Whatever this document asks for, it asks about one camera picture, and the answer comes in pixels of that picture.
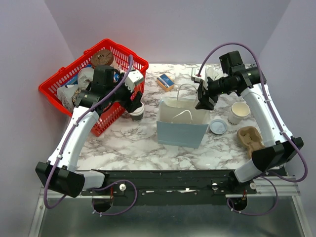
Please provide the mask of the white coffee cup lid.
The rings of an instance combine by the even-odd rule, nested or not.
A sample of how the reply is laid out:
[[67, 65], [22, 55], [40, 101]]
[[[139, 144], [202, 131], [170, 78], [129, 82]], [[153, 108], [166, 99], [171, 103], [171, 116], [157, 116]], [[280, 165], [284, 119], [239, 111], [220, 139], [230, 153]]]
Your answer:
[[141, 106], [139, 108], [137, 108], [134, 112], [129, 113], [131, 116], [137, 117], [140, 115], [143, 115], [145, 110], [145, 106], [143, 104], [143, 102], [141, 102]]

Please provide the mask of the white paper bag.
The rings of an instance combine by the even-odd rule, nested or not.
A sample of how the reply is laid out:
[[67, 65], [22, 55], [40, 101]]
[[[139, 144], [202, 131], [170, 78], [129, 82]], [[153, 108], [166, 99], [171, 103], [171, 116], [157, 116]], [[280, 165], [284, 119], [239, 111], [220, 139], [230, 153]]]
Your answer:
[[162, 97], [157, 113], [158, 143], [197, 149], [209, 127], [208, 110], [197, 110], [198, 99]]

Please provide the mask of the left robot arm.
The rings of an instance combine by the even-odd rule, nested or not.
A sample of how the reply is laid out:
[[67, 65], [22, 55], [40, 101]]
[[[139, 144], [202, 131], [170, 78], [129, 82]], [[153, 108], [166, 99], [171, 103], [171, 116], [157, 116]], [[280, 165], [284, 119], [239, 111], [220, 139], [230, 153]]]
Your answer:
[[77, 171], [77, 162], [83, 145], [99, 117], [115, 102], [129, 113], [140, 108], [142, 92], [135, 91], [144, 81], [139, 70], [129, 67], [126, 73], [110, 66], [94, 69], [93, 80], [75, 101], [71, 121], [60, 143], [47, 162], [36, 165], [36, 174], [45, 191], [77, 197], [82, 190], [93, 189], [104, 195], [109, 191], [109, 182], [100, 171]]

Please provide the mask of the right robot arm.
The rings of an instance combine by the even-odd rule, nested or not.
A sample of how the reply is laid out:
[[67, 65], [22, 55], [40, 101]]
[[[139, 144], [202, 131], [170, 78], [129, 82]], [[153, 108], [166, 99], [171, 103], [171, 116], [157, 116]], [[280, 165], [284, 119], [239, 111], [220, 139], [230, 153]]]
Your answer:
[[191, 80], [199, 84], [197, 110], [213, 110], [222, 94], [236, 93], [242, 97], [259, 126], [265, 148], [254, 151], [251, 160], [236, 169], [227, 181], [228, 190], [234, 194], [245, 188], [245, 182], [271, 168], [292, 160], [304, 142], [294, 137], [281, 119], [270, 95], [264, 76], [257, 67], [246, 68], [238, 51], [220, 58], [224, 77], [213, 80], [204, 67], [192, 70]]

